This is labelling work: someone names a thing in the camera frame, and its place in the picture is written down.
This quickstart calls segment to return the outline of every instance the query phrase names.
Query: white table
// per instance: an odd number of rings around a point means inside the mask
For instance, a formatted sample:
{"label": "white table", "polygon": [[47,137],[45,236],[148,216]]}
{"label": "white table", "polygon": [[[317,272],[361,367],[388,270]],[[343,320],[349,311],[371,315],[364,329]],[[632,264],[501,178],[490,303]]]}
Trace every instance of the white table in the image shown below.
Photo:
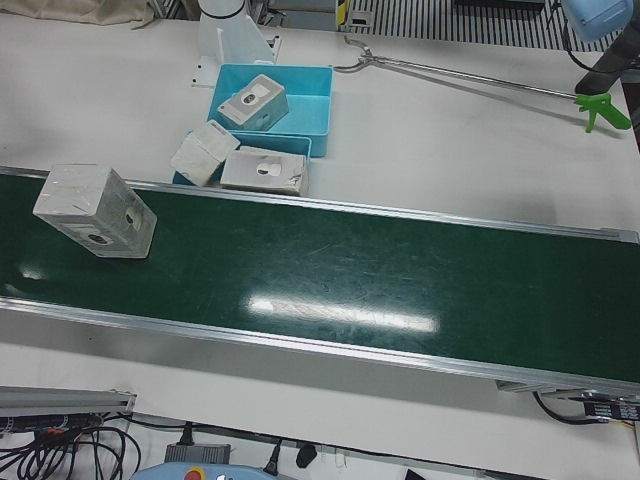
{"label": "white table", "polygon": [[[338,35],[280,34],[281,63],[349,64],[358,54]],[[196,35],[178,21],[130,31],[0,15],[0,164],[104,162],[168,181],[170,156],[211,97],[190,86]],[[581,75],[559,52],[367,41],[379,54],[547,88],[570,90]],[[311,196],[640,230],[631,132],[587,135],[568,102],[452,83],[336,75]],[[627,429],[555,423],[530,396],[485,380],[15,313],[2,314],[0,340],[0,384],[131,390],[156,415],[558,480],[640,470]]]}

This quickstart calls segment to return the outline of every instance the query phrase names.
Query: metal rod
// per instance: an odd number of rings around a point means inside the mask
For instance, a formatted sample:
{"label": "metal rod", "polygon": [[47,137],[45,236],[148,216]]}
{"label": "metal rod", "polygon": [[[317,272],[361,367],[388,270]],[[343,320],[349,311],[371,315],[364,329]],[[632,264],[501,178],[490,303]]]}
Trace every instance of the metal rod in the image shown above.
{"label": "metal rod", "polygon": [[457,70],[449,70],[447,68],[434,67],[431,65],[424,65],[422,63],[407,62],[404,60],[398,60],[390,57],[378,57],[373,54],[371,49],[366,43],[359,40],[351,39],[347,36],[344,37],[344,41],[347,45],[359,47],[362,49],[362,55],[358,58],[358,63],[348,67],[333,67],[337,72],[342,73],[354,73],[369,65],[391,65],[394,67],[408,68],[411,70],[418,70],[423,72],[435,73],[436,75],[445,75],[447,77],[459,78],[462,80],[468,80],[477,83],[483,83],[485,85],[491,85],[494,87],[509,88],[511,90],[524,90],[529,93],[536,93],[538,95],[546,95],[556,98],[564,98],[566,100],[575,101],[576,95],[572,93],[561,92],[558,90],[550,90],[548,88],[534,87],[532,85],[525,85],[523,83],[509,82],[507,80],[500,80],[499,78],[485,77],[483,75],[476,75],[473,73],[459,72]]}
{"label": "metal rod", "polygon": [[525,90],[530,93],[537,93],[540,95],[547,95],[551,97],[565,98],[567,100],[576,99],[576,96],[571,93],[561,92],[558,90],[549,90],[547,88],[534,87],[532,85],[525,85],[522,83],[509,82],[507,80],[500,80],[498,78],[475,75],[473,73],[458,72],[456,70],[433,67],[430,65],[423,65],[420,63],[405,62],[403,60],[397,60],[395,58],[377,57],[377,56],[371,56],[369,58],[372,63],[377,63],[380,65],[393,65],[396,67],[410,68],[412,70],[419,70],[419,71],[425,71],[429,73],[435,73],[438,75],[445,75],[447,77],[460,78],[463,80],[469,80],[477,83],[484,83],[486,85],[492,85],[496,87],[509,88],[512,90]]}

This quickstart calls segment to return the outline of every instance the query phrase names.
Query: blue tray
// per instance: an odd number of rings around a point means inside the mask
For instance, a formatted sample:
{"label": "blue tray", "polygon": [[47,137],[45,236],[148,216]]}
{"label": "blue tray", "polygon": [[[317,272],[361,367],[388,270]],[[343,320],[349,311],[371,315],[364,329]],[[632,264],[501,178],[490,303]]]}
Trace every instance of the blue tray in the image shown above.
{"label": "blue tray", "polygon": [[[306,137],[291,137],[286,135],[268,135],[265,133],[232,132],[233,136],[240,140],[240,146],[266,148],[284,153],[305,155],[307,159],[311,155],[311,140]],[[212,179],[220,180],[222,168],[218,168]],[[178,172],[173,174],[171,183],[176,185],[193,185]]]}
{"label": "blue tray", "polygon": [[[220,104],[235,95],[261,73],[285,88],[289,113],[270,130],[259,133],[310,138],[311,156],[323,157],[327,153],[327,137],[329,135],[333,81],[331,67],[226,63],[220,68],[208,119],[214,119],[224,125],[224,120],[217,111]],[[238,130],[230,130],[230,132],[234,135],[240,133]]]}

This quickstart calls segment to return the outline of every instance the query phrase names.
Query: green conveyor belt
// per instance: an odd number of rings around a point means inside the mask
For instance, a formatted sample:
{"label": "green conveyor belt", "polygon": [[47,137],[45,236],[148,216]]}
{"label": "green conveyor belt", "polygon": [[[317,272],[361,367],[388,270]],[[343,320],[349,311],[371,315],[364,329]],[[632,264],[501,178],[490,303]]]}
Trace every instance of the green conveyor belt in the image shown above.
{"label": "green conveyor belt", "polygon": [[0,296],[639,382],[640,248],[139,191],[146,260],[107,260],[0,175]]}

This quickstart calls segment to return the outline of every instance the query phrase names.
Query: emergency stop button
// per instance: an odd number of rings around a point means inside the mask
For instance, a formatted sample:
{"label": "emergency stop button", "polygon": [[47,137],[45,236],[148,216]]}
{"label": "emergency stop button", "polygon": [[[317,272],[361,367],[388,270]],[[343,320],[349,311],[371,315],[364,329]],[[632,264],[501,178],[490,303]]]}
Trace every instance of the emergency stop button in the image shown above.
{"label": "emergency stop button", "polygon": [[207,475],[200,467],[193,467],[184,476],[184,480],[206,480]]}

